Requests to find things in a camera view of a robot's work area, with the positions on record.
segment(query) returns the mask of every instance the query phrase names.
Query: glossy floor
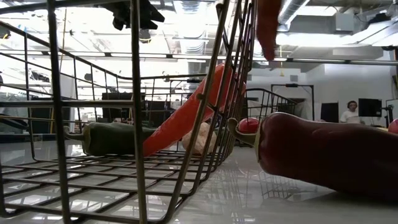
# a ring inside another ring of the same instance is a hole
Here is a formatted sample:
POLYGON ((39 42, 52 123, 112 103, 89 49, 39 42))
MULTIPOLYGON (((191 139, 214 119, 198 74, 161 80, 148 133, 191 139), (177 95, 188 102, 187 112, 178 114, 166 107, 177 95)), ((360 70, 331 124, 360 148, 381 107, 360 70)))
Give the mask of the glossy floor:
MULTIPOLYGON (((30 162, 29 144, 2 144, 3 164, 30 162)), ((53 159, 57 156, 54 142, 37 145, 37 157, 53 159)), ((67 155, 79 156, 81 147, 68 141, 67 155)), ((163 176, 165 173, 152 172, 149 175, 163 176)), ((48 175, 41 179, 56 181, 57 176, 48 175)), ((80 181, 99 184, 109 177, 90 177, 80 181)), ((174 183, 164 181, 150 190, 172 190, 174 183)), ((127 179, 114 185, 136 187, 134 180, 127 179)), ((182 191, 188 191, 191 183, 185 182, 182 191)), ((29 187, 26 184, 5 185, 4 191, 29 187)), ((46 187, 34 194, 20 194, 6 199, 9 203, 35 204, 59 196, 57 187, 46 187)), ((123 193, 88 191, 78 197, 71 197, 73 210, 93 211, 123 197, 123 193)), ((161 218, 168 207, 170 198, 148 196, 148 216, 161 218)), ((53 203, 50 207, 60 207, 53 203)), ((137 198, 132 198, 108 210, 106 213, 138 217, 137 198)), ((211 178, 202 184, 198 192, 179 209, 171 223, 397 223, 398 205, 387 205, 358 200, 335 193, 323 187, 304 182, 265 174, 255 162, 253 149, 236 147, 232 155, 218 168, 211 178)), ((0 223, 62 223, 59 216, 40 213, 25 213, 12 219, 0 219, 0 223)), ((85 223, 109 223, 87 221, 85 223)))

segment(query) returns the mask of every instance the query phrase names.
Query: light fixture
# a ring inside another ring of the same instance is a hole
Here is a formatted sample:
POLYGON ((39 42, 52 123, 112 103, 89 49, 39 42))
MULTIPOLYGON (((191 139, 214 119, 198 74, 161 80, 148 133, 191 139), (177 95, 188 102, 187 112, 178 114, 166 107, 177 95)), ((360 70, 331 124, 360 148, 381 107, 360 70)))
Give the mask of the light fixture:
POLYGON ((349 44, 335 34, 278 34, 277 45, 291 45, 299 47, 339 47, 349 44))
POLYGON ((73 53, 79 57, 102 57, 105 56, 105 53, 102 52, 74 52, 73 53))
MULTIPOLYGON (((47 52, 49 55, 51 55, 51 52, 47 52)), ((43 53, 42 53, 43 54, 43 53)), ((28 55, 30 55, 29 53, 28 53, 28 55)), ((58 52, 58 55, 59 56, 61 56, 62 55, 62 53, 61 52, 58 52)))
MULTIPOLYGON (((131 57, 131 53, 111 53, 112 57, 131 57)), ((166 58, 166 54, 139 54, 140 58, 166 58)))
POLYGON ((211 55, 173 55, 173 58, 182 58, 182 59, 211 59, 211 55))
POLYGON ((206 60, 198 60, 198 59, 179 59, 178 62, 205 63, 206 60))
POLYGON ((274 58, 275 62, 286 62, 287 58, 274 58))
MULTIPOLYGON (((24 55, 25 51, 24 50, 0 50, 1 53, 4 54, 10 54, 10 55, 24 55)), ((38 51, 27 51, 28 55, 43 55, 41 52, 38 51)))
POLYGON ((298 16, 334 16, 341 7, 335 6, 305 6, 297 11, 298 16))

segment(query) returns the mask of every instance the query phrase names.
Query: red chili pepper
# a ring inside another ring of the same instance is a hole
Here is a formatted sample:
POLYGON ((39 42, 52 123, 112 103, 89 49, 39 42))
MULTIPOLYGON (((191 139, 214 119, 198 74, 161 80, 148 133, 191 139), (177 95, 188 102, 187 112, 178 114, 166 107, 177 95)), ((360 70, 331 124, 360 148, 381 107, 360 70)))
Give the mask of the red chili pepper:
POLYGON ((382 200, 398 200, 398 134, 362 124, 307 121, 285 113, 267 116, 257 134, 230 133, 256 148, 269 174, 382 200))
POLYGON ((267 60, 275 58, 278 15, 282 0, 260 0, 257 7, 257 39, 267 60))
MULTIPOLYGON (((218 90, 220 89, 221 78, 223 76, 224 64, 216 66, 213 83, 211 84, 209 103, 216 105, 218 90)), ((221 97, 220 111, 223 111, 226 101, 226 94, 231 81, 232 70, 228 72, 226 78, 227 84, 224 85, 223 94, 221 97)), ((144 156, 149 156, 159 150, 165 149, 179 141, 184 135, 190 132, 193 128, 195 118, 198 112, 200 100, 197 98, 199 93, 203 92, 206 78, 200 83, 199 87, 189 97, 189 99, 165 121, 157 130, 144 141, 144 156)), ((246 85, 243 86, 241 93, 246 90, 246 85)), ((202 122, 210 119, 213 116, 213 110, 209 107, 205 110, 202 122)))

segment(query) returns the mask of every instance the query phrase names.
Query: green pepper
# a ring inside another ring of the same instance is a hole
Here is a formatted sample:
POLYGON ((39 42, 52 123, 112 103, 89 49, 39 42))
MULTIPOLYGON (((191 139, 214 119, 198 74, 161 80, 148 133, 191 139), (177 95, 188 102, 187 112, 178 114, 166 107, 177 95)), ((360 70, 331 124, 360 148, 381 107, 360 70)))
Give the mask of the green pepper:
MULTIPOLYGON (((82 141, 83 152, 90 156, 104 156, 107 154, 134 154, 135 127, 124 123, 87 124, 81 134, 70 134, 69 127, 63 130, 68 139, 82 141)), ((143 128, 142 141, 145 141, 156 129, 143 128)))

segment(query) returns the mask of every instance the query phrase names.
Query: man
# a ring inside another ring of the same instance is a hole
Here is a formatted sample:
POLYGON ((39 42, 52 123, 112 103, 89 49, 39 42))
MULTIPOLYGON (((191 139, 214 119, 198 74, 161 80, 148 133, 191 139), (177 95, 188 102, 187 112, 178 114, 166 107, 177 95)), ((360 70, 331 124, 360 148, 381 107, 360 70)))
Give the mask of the man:
POLYGON ((364 124, 362 119, 359 117, 356 109, 358 108, 358 104, 351 100, 347 103, 348 110, 344 111, 341 115, 340 122, 348 123, 348 124, 364 124))

